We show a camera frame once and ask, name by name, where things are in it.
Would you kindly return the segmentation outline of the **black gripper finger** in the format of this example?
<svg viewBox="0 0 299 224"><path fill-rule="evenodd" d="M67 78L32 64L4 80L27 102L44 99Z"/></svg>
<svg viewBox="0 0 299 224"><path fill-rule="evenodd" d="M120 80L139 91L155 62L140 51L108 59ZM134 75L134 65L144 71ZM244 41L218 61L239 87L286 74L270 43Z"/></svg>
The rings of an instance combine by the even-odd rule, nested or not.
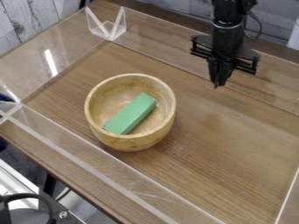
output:
<svg viewBox="0 0 299 224"><path fill-rule="evenodd" d="M207 61L210 67L210 80L216 88L220 85L220 63L214 56L210 56Z"/></svg>
<svg viewBox="0 0 299 224"><path fill-rule="evenodd" d="M234 59L227 59L220 63L220 82L222 86L226 85L227 80L236 69L236 61Z"/></svg>

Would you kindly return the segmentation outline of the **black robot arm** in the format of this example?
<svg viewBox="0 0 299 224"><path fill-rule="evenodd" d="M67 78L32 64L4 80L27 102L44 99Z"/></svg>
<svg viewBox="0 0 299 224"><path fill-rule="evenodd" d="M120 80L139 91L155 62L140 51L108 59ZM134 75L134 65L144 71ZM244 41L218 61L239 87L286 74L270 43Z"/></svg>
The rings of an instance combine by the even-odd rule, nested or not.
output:
<svg viewBox="0 0 299 224"><path fill-rule="evenodd" d="M260 54L244 45L244 25L258 0L211 0L211 35L191 36L191 54L208 62L210 81L223 87L236 69L256 74Z"/></svg>

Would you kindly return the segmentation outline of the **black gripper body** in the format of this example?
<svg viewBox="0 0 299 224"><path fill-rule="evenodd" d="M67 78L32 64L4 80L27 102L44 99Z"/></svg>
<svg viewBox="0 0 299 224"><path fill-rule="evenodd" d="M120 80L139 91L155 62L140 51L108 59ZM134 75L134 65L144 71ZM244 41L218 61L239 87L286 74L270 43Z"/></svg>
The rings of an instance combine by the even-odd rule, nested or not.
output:
<svg viewBox="0 0 299 224"><path fill-rule="evenodd" d="M258 72L260 54L244 44L243 28L212 27L211 35L191 36L191 54L204 58L214 71L239 69L250 74Z"/></svg>

